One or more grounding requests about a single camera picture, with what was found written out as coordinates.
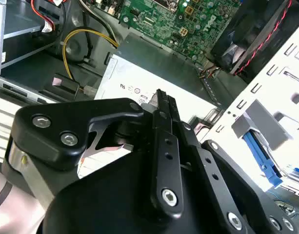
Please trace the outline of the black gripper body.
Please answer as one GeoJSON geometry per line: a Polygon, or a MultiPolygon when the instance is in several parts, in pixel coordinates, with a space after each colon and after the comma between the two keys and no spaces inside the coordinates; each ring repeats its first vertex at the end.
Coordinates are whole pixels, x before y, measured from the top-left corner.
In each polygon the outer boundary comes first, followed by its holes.
{"type": "Polygon", "coordinates": [[[218,234],[205,187],[172,131],[64,188],[50,204],[44,234],[218,234]]]}

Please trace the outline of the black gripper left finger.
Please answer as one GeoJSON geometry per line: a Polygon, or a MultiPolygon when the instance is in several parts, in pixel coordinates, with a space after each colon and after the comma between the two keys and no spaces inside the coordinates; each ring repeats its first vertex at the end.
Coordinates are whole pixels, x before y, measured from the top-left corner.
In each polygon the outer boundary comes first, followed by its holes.
{"type": "Polygon", "coordinates": [[[129,98],[27,106],[14,118],[9,159],[25,153],[44,166],[42,176],[55,197],[67,186],[152,142],[154,127],[173,130],[168,95],[144,110],[129,98]]]}

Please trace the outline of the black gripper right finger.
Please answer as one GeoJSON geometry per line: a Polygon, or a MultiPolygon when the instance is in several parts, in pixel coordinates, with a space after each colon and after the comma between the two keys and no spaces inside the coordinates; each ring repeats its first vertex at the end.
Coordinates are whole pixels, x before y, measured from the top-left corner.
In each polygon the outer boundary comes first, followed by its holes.
{"type": "Polygon", "coordinates": [[[172,123],[196,179],[205,187],[219,234],[296,234],[291,218],[214,141],[199,143],[168,97],[172,123]]]}

